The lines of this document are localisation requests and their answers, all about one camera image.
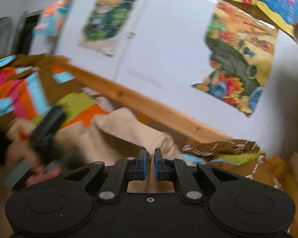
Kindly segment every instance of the silver bolt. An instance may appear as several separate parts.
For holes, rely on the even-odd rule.
[[[148,201],[148,202],[154,202],[155,199],[154,199],[154,198],[147,198],[147,201]]]
[[[99,194],[99,197],[103,200],[110,200],[115,196],[115,194],[111,191],[103,191]]]
[[[202,197],[202,194],[198,191],[189,191],[186,196],[189,198],[189,199],[192,199],[192,200],[197,200],[199,198]]]

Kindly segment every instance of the screw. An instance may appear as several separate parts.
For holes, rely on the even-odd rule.
[[[115,194],[111,191],[103,191],[99,194],[99,197],[103,200],[110,200],[115,196]]]
[[[147,201],[148,201],[148,202],[154,202],[155,199],[154,199],[154,198],[147,198]]]
[[[202,194],[198,191],[189,191],[186,196],[189,198],[189,199],[192,199],[192,200],[197,200],[199,198],[202,197]]]

